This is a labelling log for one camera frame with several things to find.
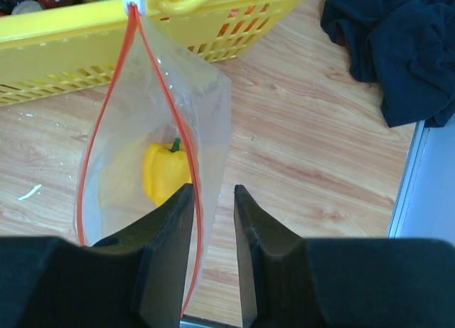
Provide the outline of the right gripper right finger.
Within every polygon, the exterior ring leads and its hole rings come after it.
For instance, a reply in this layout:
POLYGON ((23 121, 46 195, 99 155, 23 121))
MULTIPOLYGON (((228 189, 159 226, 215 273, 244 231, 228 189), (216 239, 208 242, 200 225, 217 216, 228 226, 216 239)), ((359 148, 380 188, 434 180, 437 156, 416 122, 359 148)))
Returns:
POLYGON ((244 327, 453 327, 454 247, 427 238, 303 238, 234 191, 244 327))

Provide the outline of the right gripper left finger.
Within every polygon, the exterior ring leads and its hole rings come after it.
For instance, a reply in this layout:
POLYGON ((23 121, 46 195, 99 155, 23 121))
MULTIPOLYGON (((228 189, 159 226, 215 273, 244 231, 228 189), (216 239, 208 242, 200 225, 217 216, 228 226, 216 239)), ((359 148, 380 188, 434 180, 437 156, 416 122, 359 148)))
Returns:
POLYGON ((1 239, 2 327, 177 327, 194 190, 90 247, 55 236, 1 239))

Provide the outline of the yellow bell pepper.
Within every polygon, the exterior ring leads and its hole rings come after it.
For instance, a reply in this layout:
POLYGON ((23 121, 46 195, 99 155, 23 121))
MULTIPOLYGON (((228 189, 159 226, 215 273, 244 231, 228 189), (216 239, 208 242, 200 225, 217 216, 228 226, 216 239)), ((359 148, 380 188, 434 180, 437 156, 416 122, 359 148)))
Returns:
POLYGON ((157 207, 164 204, 182 185, 191 184, 186 151, 181 139, 170 144, 150 144, 142 162, 142 185, 146 197, 157 207))

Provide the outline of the clear zip top bag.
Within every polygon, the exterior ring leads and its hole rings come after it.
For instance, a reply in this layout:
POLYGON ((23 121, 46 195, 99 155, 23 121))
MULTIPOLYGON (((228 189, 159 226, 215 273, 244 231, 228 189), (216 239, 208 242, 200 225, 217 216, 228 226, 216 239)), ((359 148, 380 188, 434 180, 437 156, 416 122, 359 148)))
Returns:
POLYGON ((92 246, 192 184, 191 239, 182 269, 190 302, 201 278, 232 133, 230 79, 208 62, 218 32, 186 0, 122 0, 122 47, 81 161, 75 230, 92 246))

